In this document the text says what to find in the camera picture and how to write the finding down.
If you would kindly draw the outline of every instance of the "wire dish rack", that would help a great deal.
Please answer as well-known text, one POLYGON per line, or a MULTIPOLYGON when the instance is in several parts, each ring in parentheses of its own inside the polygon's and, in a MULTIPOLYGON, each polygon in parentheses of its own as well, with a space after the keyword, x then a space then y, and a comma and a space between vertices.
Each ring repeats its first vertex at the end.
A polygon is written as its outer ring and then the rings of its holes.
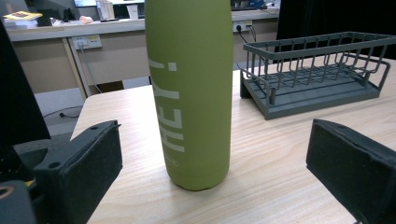
POLYGON ((240 96, 252 97, 265 119, 377 98, 392 44, 396 36, 355 32, 248 43, 240 96))

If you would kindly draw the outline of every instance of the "water bottle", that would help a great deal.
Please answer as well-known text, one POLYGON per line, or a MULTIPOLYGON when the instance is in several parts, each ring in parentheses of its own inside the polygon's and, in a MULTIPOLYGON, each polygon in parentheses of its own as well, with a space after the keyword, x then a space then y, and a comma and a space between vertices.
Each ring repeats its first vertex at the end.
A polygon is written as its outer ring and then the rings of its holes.
POLYGON ((233 26, 229 0, 146 0, 148 62, 166 170, 210 189, 230 165, 233 26))

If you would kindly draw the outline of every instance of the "wall socket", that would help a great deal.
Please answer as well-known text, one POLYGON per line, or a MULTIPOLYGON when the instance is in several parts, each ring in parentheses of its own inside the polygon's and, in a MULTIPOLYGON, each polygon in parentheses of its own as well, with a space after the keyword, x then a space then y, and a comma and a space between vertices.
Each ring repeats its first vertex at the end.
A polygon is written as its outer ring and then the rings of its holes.
POLYGON ((238 32, 237 26, 241 27, 241 32, 248 31, 248 26, 251 26, 253 21, 234 21, 233 32, 238 32))
POLYGON ((81 35, 72 37, 75 49, 94 49, 101 48, 102 41, 99 35, 81 35))

